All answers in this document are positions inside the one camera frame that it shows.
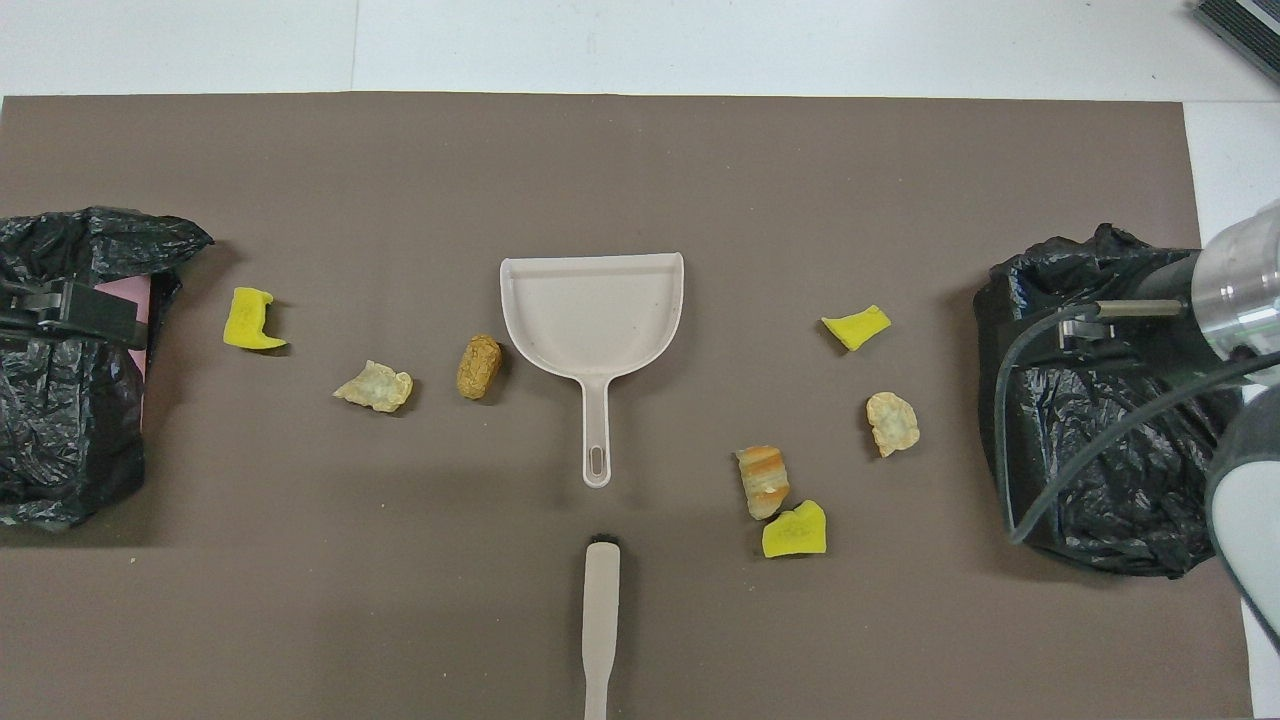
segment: dustpan handle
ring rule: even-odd
[[[609,484],[609,380],[582,383],[582,482]]]

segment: white floor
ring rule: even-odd
[[[1184,0],[0,1],[0,97],[347,90],[1171,100],[1202,237],[1280,197],[1280,85]]]

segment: dustpan handle hole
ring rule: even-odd
[[[591,447],[591,474],[599,478],[604,474],[604,448],[600,446]]]

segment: dustpan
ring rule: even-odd
[[[582,388],[582,480],[611,478],[609,383],[671,345],[685,299],[678,252],[502,261],[502,315],[530,363]]]

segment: sponge piece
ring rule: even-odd
[[[266,306],[274,300],[270,292],[237,287],[232,295],[232,311],[227,315],[227,325],[223,328],[223,342],[246,350],[270,350],[288,345],[287,341],[262,333]]]
[[[765,557],[827,552],[827,514],[812,500],[764,527]]]
[[[831,334],[836,336],[840,342],[845,343],[845,347],[849,350],[858,350],[876,333],[883,331],[893,323],[890,323],[888,315],[886,315],[879,307],[872,305],[861,313],[855,313],[844,318],[823,318],[822,324],[827,325]]]

